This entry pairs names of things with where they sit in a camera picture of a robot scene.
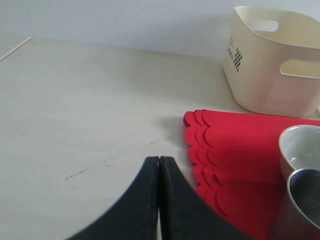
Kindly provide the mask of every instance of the table surface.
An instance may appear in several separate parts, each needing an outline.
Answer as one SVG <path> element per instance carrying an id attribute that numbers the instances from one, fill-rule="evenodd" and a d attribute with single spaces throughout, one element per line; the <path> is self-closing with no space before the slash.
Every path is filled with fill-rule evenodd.
<path id="1" fill-rule="evenodd" d="M 40 38 L 0 62 L 0 95 L 0 238 L 10 240 L 79 231 L 146 156 L 175 157 L 195 187 L 184 113 L 246 112 L 219 60 Z"/>

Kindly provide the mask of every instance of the cream plastic basket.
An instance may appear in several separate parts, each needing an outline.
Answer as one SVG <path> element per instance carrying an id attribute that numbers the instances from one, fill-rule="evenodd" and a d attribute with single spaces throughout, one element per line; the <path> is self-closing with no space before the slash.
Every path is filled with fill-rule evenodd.
<path id="1" fill-rule="evenodd" d="M 263 21 L 276 23 L 276 30 L 252 28 Z M 311 115 L 320 103 L 319 63 L 320 22 L 314 18 L 277 9 L 234 9 L 223 69 L 242 107 L 270 115 Z"/>

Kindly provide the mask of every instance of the red felt mat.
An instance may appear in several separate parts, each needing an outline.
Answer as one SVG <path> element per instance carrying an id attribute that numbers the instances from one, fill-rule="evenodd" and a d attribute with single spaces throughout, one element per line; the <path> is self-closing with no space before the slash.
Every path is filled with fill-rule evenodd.
<path id="1" fill-rule="evenodd" d="M 183 122 L 197 193 L 231 224 L 266 240 L 286 191 L 279 136 L 290 126 L 320 121 L 196 110 L 186 112 Z"/>

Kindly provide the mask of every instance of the basket handle hole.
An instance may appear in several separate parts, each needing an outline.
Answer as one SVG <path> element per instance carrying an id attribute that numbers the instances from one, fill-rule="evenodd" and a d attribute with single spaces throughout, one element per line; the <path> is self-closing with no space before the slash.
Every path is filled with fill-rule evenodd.
<path id="1" fill-rule="evenodd" d="M 281 65 L 280 71 L 287 76 L 320 79 L 320 62 L 290 59 Z"/>
<path id="2" fill-rule="evenodd" d="M 279 22 L 273 20 L 249 20 L 247 25 L 254 31 L 275 32 L 279 27 Z"/>

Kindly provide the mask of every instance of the white wall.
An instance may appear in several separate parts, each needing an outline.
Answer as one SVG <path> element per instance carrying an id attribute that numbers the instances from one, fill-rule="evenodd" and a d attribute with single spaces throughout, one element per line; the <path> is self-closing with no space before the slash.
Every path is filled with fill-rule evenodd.
<path id="1" fill-rule="evenodd" d="M 237 5 L 320 20 L 318 0 L 0 0 L 0 32 L 220 58 Z"/>

